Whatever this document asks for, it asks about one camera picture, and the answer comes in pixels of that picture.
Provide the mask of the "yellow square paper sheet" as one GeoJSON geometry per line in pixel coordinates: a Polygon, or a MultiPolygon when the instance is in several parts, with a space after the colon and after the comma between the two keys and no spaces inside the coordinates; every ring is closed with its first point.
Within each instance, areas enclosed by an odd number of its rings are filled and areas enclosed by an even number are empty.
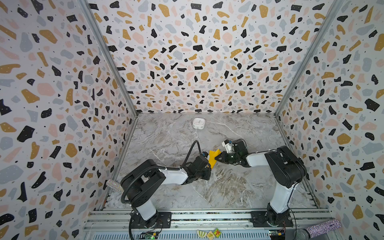
{"type": "Polygon", "coordinates": [[[220,150],[216,150],[216,151],[210,151],[209,152],[209,155],[208,155],[208,160],[209,160],[209,164],[211,166],[211,169],[214,168],[217,160],[215,159],[215,157],[217,157],[218,155],[220,155],[222,152],[220,150]]]}

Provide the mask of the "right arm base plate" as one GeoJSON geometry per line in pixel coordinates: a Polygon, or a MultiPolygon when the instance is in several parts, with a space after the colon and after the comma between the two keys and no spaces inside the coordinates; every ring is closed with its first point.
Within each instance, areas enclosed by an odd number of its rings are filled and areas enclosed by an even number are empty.
{"type": "Polygon", "coordinates": [[[274,211],[252,211],[250,222],[255,228],[293,227],[294,223],[289,211],[277,214],[274,211]]]}

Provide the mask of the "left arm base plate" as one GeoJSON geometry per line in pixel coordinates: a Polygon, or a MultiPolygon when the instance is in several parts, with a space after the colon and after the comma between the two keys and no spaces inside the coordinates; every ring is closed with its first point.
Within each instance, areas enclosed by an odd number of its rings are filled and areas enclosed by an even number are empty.
{"type": "Polygon", "coordinates": [[[130,221],[131,229],[169,229],[171,227],[171,212],[156,212],[148,220],[144,220],[140,214],[133,213],[130,221]]]}

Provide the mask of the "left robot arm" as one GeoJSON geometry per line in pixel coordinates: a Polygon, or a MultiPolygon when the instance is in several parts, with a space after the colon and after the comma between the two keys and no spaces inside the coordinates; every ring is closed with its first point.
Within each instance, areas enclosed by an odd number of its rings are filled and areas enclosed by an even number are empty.
{"type": "Polygon", "coordinates": [[[121,180],[121,203],[130,205],[143,221],[152,220],[158,211],[151,197],[160,186],[182,186],[197,180],[208,181],[211,171],[206,152],[179,168],[160,166],[154,160],[146,160],[121,180]]]}

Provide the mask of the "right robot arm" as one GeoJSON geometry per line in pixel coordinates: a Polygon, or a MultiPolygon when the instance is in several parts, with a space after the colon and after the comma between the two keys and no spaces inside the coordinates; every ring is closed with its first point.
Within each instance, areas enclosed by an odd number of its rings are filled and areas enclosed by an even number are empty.
{"type": "Polygon", "coordinates": [[[253,223],[268,224],[278,227],[288,224],[290,216],[290,201],[297,185],[307,174],[303,161],[287,147],[249,153],[243,139],[222,142],[225,151],[215,157],[215,160],[227,165],[240,165],[245,168],[269,167],[276,180],[272,200],[268,203],[263,216],[255,217],[253,223]]]}

